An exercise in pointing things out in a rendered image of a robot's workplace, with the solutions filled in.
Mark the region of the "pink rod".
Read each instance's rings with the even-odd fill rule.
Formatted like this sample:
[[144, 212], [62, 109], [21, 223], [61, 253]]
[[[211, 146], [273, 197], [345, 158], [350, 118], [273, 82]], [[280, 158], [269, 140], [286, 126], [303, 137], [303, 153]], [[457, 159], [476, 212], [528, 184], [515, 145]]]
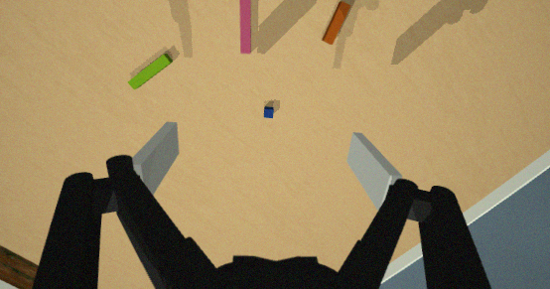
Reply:
[[240, 53], [251, 54], [251, 0], [240, 0]]

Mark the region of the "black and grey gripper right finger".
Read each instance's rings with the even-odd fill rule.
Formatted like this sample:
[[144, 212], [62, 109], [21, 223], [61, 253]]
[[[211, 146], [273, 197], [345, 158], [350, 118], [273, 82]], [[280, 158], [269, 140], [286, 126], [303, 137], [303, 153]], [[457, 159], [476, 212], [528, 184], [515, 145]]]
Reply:
[[406, 219], [419, 223], [427, 289], [491, 289], [450, 189], [419, 190], [362, 133], [352, 132], [346, 161], [378, 212], [326, 289], [379, 289]]

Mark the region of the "small blue cube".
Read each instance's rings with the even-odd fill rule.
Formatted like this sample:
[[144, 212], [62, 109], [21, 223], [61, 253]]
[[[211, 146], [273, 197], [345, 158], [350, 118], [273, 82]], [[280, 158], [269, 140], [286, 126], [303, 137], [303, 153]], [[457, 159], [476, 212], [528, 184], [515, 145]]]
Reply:
[[264, 106], [264, 117], [265, 118], [273, 118], [273, 107]]

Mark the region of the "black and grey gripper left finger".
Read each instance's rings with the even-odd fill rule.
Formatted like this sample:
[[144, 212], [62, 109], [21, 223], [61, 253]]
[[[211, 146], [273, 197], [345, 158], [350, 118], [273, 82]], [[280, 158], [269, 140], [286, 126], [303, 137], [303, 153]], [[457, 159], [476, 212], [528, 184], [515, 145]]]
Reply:
[[107, 159], [108, 178], [68, 176], [32, 289], [97, 289], [101, 217], [114, 212], [155, 289], [238, 289], [153, 196], [178, 155], [177, 122], [166, 122], [133, 158]]

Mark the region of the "lime green rod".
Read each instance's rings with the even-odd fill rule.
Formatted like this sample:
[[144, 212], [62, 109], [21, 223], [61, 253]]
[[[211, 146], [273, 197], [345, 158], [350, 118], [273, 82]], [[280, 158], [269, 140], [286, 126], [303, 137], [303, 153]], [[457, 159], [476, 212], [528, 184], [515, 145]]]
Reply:
[[128, 83], [131, 85], [133, 89], [136, 89], [140, 87], [142, 84], [144, 84], [146, 81], [148, 81], [150, 78], [152, 78], [154, 75], [156, 75], [158, 72], [163, 70], [172, 62], [173, 60], [169, 57], [169, 55], [164, 54], [155, 62], [153, 62], [152, 64], [147, 66], [145, 69], [143, 69], [141, 72], [139, 72], [137, 75], [135, 75], [133, 78], [131, 78], [128, 81]]

